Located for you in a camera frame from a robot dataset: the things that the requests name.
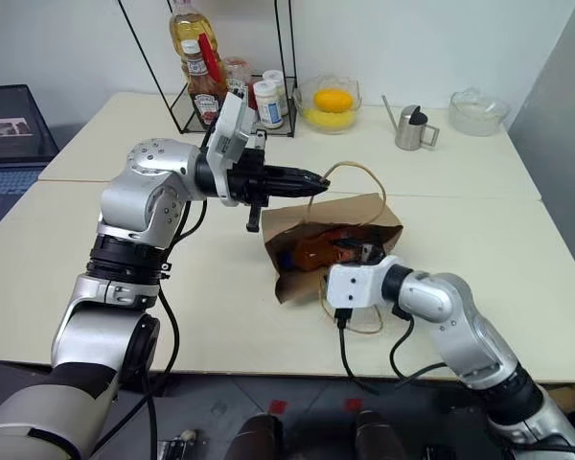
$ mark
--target white table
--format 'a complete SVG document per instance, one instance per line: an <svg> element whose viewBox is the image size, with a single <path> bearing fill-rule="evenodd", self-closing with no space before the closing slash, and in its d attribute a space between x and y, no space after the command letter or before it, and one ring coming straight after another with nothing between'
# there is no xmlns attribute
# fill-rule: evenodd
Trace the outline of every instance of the white table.
<svg viewBox="0 0 575 460"><path fill-rule="evenodd" d="M38 182L1 222L0 359L49 363L95 238L103 187ZM575 263L540 202L390 196L389 203L405 226L398 255L420 269L463 276L536 380L575 381ZM247 211L210 200L203 227L172 255L165 290L182 337L175 371L343 375L335 326L317 302L275 300L262 236L244 231ZM150 312L162 321L153 363L161 369L172 347L170 325L159 306ZM405 324L383 315L381 335L348 333L357 374L392 375L387 353ZM354 325L373 320L368 310ZM398 356L405 372L438 359L423 325Z"/></svg>
<svg viewBox="0 0 575 460"><path fill-rule="evenodd" d="M435 150L404 151L394 145L383 107L362 107L357 126L335 136L298 120L296 137L269 137L266 163L324 173L341 160L356 160L379 177L390 195L540 199L504 130L470 137L453 129L446 110L426 111L441 129ZM152 137L199 145L201 134L179 135L159 96L119 93L81 130L40 176L41 180L107 181L122 171L129 150ZM339 169L334 192L376 192L363 172Z"/></svg>

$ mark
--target gray floor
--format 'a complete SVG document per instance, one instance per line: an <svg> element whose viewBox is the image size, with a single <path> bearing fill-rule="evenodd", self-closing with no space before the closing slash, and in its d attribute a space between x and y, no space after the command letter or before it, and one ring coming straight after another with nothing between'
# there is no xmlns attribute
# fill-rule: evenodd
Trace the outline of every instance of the gray floor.
<svg viewBox="0 0 575 460"><path fill-rule="evenodd" d="M18 388L42 380L42 374L0 364L0 402ZM383 414L401 436L411 458L422 458L426 445L453 446L459 459L498 459L483 419L470 395L453 385L406 387L389 394L391 381L375 382L386 396L371 397L345 379L279 379L235 376L176 376L165 396L156 398L158 431L170 439L184 429L200 433L192 459L220 460L247 418L266 411L284 424L286 458L352 459L354 411ZM111 427L139 400L121 391L106 426ZM95 459L149 459L146 410L130 422Z"/></svg>

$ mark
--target laptop keyboard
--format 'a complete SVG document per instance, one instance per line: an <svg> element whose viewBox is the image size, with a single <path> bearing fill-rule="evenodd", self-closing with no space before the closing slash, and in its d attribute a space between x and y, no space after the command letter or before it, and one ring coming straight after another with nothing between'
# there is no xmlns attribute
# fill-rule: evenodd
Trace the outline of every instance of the laptop keyboard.
<svg viewBox="0 0 575 460"><path fill-rule="evenodd" d="M23 195L38 179L40 171L0 171L0 195Z"/></svg>

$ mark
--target yellow lemon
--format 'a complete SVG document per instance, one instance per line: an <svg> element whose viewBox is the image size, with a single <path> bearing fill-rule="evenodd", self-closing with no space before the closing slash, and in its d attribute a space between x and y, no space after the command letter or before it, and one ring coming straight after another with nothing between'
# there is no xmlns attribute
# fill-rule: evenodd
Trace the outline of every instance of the yellow lemon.
<svg viewBox="0 0 575 460"><path fill-rule="evenodd" d="M315 93L313 100L317 108L332 113L349 110L354 103L351 94L336 88L320 89Z"/></svg>
<svg viewBox="0 0 575 460"><path fill-rule="evenodd" d="M331 113L311 108L305 110L305 118L313 125L331 129L349 127L354 122L354 112Z"/></svg>

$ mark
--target glass bowl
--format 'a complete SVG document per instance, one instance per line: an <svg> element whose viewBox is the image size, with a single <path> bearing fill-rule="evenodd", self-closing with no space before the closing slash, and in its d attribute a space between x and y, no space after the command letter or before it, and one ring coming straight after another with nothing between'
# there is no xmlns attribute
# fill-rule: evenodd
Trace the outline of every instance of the glass bowl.
<svg viewBox="0 0 575 460"><path fill-rule="evenodd" d="M487 96L477 88L453 93L449 103L449 122L470 136L491 136L509 113L509 105Z"/></svg>
<svg viewBox="0 0 575 460"><path fill-rule="evenodd" d="M352 97L352 105L341 112L320 110L314 102L315 94L322 89L342 89ZM294 90L294 103L303 120L313 129L328 134L345 132L356 122L356 114L362 104L356 80L334 75L322 75L307 80Z"/></svg>

